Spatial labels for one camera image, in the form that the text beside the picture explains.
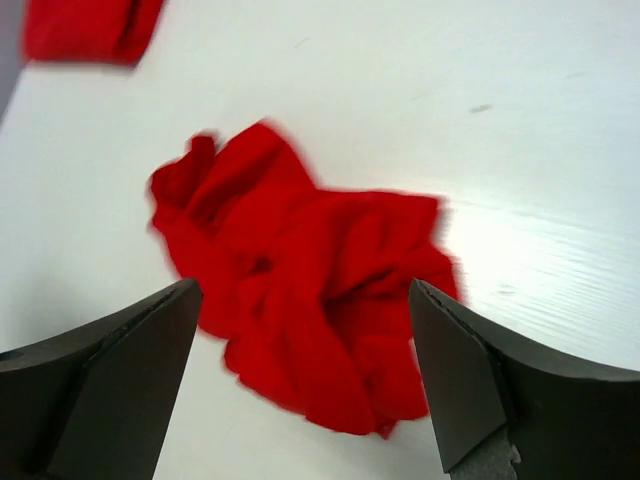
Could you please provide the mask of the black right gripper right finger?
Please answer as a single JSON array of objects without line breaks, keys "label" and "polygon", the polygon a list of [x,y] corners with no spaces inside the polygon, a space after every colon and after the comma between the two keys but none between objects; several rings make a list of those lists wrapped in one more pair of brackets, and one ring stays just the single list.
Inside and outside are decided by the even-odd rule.
[{"label": "black right gripper right finger", "polygon": [[639,475],[639,375],[538,343],[416,280],[410,318],[453,479]]}]

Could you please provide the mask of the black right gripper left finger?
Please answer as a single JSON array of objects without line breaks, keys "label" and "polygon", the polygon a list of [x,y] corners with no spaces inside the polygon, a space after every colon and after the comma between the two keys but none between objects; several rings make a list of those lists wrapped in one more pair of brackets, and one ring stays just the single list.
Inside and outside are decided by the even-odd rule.
[{"label": "black right gripper left finger", "polygon": [[2,353],[2,478],[152,478],[201,303],[198,283],[180,280]]}]

